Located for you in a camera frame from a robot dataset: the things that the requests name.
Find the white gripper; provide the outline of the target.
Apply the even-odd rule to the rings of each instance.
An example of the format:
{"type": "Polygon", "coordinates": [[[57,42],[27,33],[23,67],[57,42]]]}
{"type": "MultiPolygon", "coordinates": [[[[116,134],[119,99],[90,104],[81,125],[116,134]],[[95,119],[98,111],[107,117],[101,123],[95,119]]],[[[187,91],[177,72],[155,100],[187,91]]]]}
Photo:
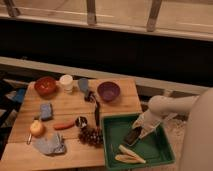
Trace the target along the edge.
{"type": "Polygon", "coordinates": [[[163,115],[161,113],[155,113],[147,110],[134,121],[134,123],[132,124],[132,128],[135,129],[137,127],[142,127],[139,138],[143,139],[144,137],[155,131],[162,121],[163,115]]]}

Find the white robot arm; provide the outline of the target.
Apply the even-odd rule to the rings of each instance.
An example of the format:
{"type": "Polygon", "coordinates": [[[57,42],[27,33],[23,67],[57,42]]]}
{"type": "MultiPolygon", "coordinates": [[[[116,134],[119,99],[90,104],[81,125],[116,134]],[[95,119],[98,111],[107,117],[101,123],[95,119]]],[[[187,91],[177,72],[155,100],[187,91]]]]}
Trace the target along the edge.
{"type": "Polygon", "coordinates": [[[154,96],[132,128],[142,127],[143,139],[172,114],[188,114],[179,171],[213,171],[213,88],[197,96],[154,96]]]}

